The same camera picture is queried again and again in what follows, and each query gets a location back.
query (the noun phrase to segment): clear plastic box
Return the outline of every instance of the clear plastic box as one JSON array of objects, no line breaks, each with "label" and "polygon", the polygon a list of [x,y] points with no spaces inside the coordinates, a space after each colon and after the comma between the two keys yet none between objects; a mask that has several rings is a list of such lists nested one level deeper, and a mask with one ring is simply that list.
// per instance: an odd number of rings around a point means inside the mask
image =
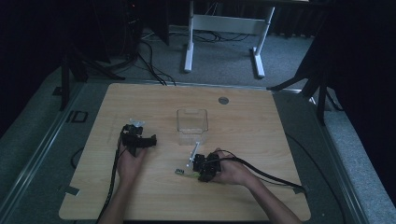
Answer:
[{"label": "clear plastic box", "polygon": [[178,143],[181,146],[203,144],[208,131],[205,109],[179,109],[177,111]]}]

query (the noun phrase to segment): dark curtain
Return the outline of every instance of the dark curtain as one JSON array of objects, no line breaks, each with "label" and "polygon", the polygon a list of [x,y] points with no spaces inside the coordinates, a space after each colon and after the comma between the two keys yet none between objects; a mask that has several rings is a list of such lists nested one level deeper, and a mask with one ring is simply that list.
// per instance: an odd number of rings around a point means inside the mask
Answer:
[{"label": "dark curtain", "polygon": [[[330,4],[332,0],[311,0],[312,3]],[[323,24],[327,10],[303,7],[276,7],[269,34],[292,36],[316,36]]]},{"label": "dark curtain", "polygon": [[108,61],[105,42],[112,36],[103,35],[97,14],[111,14],[113,8],[116,16],[101,22],[115,27],[120,1],[95,1],[110,2],[113,7],[106,12],[99,6],[96,11],[93,1],[0,2],[0,137],[43,80],[61,65],[71,44],[94,60]]},{"label": "dark curtain", "polygon": [[396,202],[396,2],[337,1],[296,76],[324,64],[329,87]]}]

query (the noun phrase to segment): person's right hand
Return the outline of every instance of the person's right hand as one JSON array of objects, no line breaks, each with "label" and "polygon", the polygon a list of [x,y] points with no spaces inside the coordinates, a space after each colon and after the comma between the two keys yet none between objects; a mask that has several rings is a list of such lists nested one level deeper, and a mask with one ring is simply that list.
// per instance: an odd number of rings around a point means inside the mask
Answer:
[{"label": "person's right hand", "polygon": [[117,170],[120,176],[120,183],[131,186],[134,183],[140,168],[147,154],[147,149],[142,148],[140,152],[134,157],[128,148],[119,141],[120,157],[117,164]]},{"label": "person's right hand", "polygon": [[[220,148],[215,151],[219,158],[232,158],[233,155],[225,156]],[[246,186],[249,180],[257,177],[249,171],[249,169],[238,161],[221,161],[221,172],[218,172],[212,179],[214,182],[232,185]]]}]

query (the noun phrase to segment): black cable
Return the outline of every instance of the black cable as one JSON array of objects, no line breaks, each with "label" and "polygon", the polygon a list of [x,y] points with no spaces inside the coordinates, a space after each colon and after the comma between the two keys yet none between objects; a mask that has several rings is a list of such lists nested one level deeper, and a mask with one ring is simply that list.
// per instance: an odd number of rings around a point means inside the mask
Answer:
[{"label": "black cable", "polygon": [[99,222],[99,219],[102,217],[103,213],[105,212],[105,210],[108,206],[108,203],[110,202],[111,195],[113,194],[114,182],[116,179],[116,172],[117,172],[117,163],[119,162],[119,157],[120,157],[119,154],[120,154],[120,150],[117,149],[116,155],[114,158],[114,163],[113,163],[113,170],[111,172],[110,188],[108,190],[107,198],[106,198],[105,204],[103,205],[102,211],[100,212],[99,217],[97,218],[97,220],[95,222],[96,224]]},{"label": "black cable", "polygon": [[[218,151],[228,152],[228,153],[230,153],[232,156],[236,157],[231,151],[224,150],[224,149],[217,149],[216,152],[218,152]],[[287,186],[286,184],[278,184],[278,183],[274,183],[274,182],[268,181],[268,180],[263,179],[263,178],[261,178],[261,177],[259,177],[259,176],[256,176],[256,177],[259,178],[259,179],[262,180],[262,181],[265,181],[265,182],[270,183],[270,184],[273,184],[273,185]]]},{"label": "black cable", "polygon": [[127,150],[127,148],[125,148],[125,149],[119,154],[118,159],[121,157],[121,155],[122,155],[126,150]]},{"label": "black cable", "polygon": [[239,36],[242,35],[237,35],[236,37],[233,38],[224,38],[221,36],[221,34],[213,32],[213,31],[200,31],[198,32],[198,34],[209,34],[209,35],[213,35],[214,38],[213,39],[208,39],[205,37],[201,37],[198,35],[194,35],[193,37],[195,37],[196,39],[200,39],[202,42],[209,42],[209,43],[217,43],[217,42],[227,42],[227,41],[242,41],[245,40],[246,38],[248,38],[249,35],[246,35],[245,37],[241,38],[241,39],[237,39]]},{"label": "black cable", "polygon": [[168,77],[168,78],[173,82],[173,84],[176,86],[176,82],[175,82],[175,80],[173,79],[173,77],[171,77],[171,76],[165,74],[165,72],[161,71],[159,68],[155,67],[154,65],[151,64],[151,66],[152,66],[154,69],[156,69],[158,72],[160,72],[159,74],[157,74],[158,76],[165,76],[165,77]]},{"label": "black cable", "polygon": [[297,185],[297,184],[294,184],[294,183],[291,183],[291,182],[289,182],[289,181],[287,181],[287,180],[284,180],[284,179],[275,177],[275,176],[273,176],[273,175],[268,175],[267,173],[265,173],[265,172],[263,172],[263,171],[257,169],[257,168],[254,167],[252,164],[250,164],[250,163],[248,163],[247,161],[244,161],[244,160],[242,160],[242,159],[240,159],[240,158],[237,158],[237,157],[232,157],[232,158],[221,158],[221,159],[219,159],[219,161],[238,161],[238,162],[240,162],[240,163],[246,165],[250,170],[254,171],[255,173],[257,173],[257,174],[259,174],[259,175],[265,176],[265,177],[268,178],[268,179],[275,180],[276,182],[285,184],[285,185],[287,185],[287,186],[294,187],[294,188],[296,188],[296,189],[300,189],[304,194],[306,194],[306,190],[305,190],[305,188],[304,188],[303,186]]},{"label": "black cable", "polygon": [[81,152],[83,149],[84,149],[84,147],[82,147],[82,148],[80,148],[79,150],[77,150],[77,151],[73,154],[72,158],[70,159],[70,164],[72,165],[72,167],[73,167],[74,169],[77,169],[77,165],[74,163],[75,157],[76,157],[77,154],[78,154],[79,152]]},{"label": "black cable", "polygon": [[332,196],[334,197],[335,202],[336,202],[337,205],[338,205],[338,208],[340,209],[341,216],[342,216],[342,219],[343,219],[343,223],[346,223],[346,215],[345,215],[344,210],[343,210],[343,208],[342,208],[342,206],[341,206],[341,202],[338,200],[338,198],[337,198],[337,196],[335,195],[335,192],[334,192],[334,190],[332,189],[332,187],[331,187],[329,181],[326,179],[325,174],[323,174],[322,170],[320,169],[320,167],[318,166],[318,164],[315,162],[314,158],[311,156],[311,154],[309,154],[309,152],[306,150],[306,148],[305,148],[299,141],[297,141],[297,139],[295,139],[294,137],[292,137],[292,136],[291,136],[290,134],[288,134],[288,133],[285,133],[285,135],[286,135],[288,138],[290,138],[291,140],[293,140],[293,141],[303,150],[303,152],[305,152],[305,154],[308,156],[308,158],[309,158],[309,159],[314,163],[314,165],[317,167],[317,169],[318,169],[318,171],[320,172],[320,174],[321,174],[323,180],[326,182],[327,186],[329,187],[329,190],[330,190],[330,192],[332,193]]},{"label": "black cable", "polygon": [[114,74],[123,73],[123,72],[125,72],[126,70],[130,69],[131,67],[132,67],[132,65],[130,65],[130,66],[128,66],[128,67],[122,69],[121,71],[115,72]]},{"label": "black cable", "polygon": [[106,66],[107,69],[109,69],[110,71],[116,71],[120,68],[124,68],[127,65],[134,63],[134,61],[136,61],[136,57],[133,55],[132,57],[130,57],[129,59],[125,60],[122,63],[116,63],[114,65],[110,65],[110,66]]},{"label": "black cable", "polygon": [[148,67],[148,70],[150,71],[150,73],[163,85],[166,86],[166,82],[160,78],[159,76],[157,76],[157,74],[150,68],[149,63],[146,62],[146,60],[142,57],[142,55],[140,55],[140,53],[138,54],[139,58],[143,61],[143,63],[146,64],[146,66]]}]

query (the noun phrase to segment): tripod leg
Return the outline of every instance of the tripod leg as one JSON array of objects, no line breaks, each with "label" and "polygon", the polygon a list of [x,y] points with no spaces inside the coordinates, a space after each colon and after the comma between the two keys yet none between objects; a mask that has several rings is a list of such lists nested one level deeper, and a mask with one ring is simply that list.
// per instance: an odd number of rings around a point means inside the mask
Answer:
[{"label": "tripod leg", "polygon": [[317,91],[318,87],[320,86],[320,83],[321,83],[320,76],[309,78],[306,81],[303,89],[301,90],[301,94],[307,98],[312,97],[315,94],[315,92]]},{"label": "tripod leg", "polygon": [[326,92],[327,92],[327,83],[329,79],[329,73],[327,71],[323,71],[320,88],[319,88],[319,98],[318,98],[318,108],[317,108],[317,117],[321,125],[325,125],[324,123],[324,106],[326,101]]},{"label": "tripod leg", "polygon": [[119,76],[115,75],[114,73],[108,71],[106,68],[104,68],[99,63],[97,63],[97,62],[91,60],[90,58],[86,57],[83,53],[78,51],[78,49],[74,48],[74,52],[76,53],[77,57],[79,57],[82,61],[84,61],[85,63],[88,63],[90,66],[92,66],[93,68],[95,68],[99,72],[105,74],[106,76],[108,76],[108,77],[110,77],[112,79],[117,79],[117,80],[124,80],[125,79],[125,77],[119,77]]},{"label": "tripod leg", "polygon": [[289,80],[286,80],[285,82],[280,83],[279,85],[276,85],[274,87],[267,87],[268,91],[281,91],[288,86],[291,86],[294,83],[297,83],[304,78],[308,78],[308,81],[311,77],[315,77],[317,73],[317,68],[316,67],[311,67],[308,69],[298,69],[296,72],[296,75],[292,77]]}]

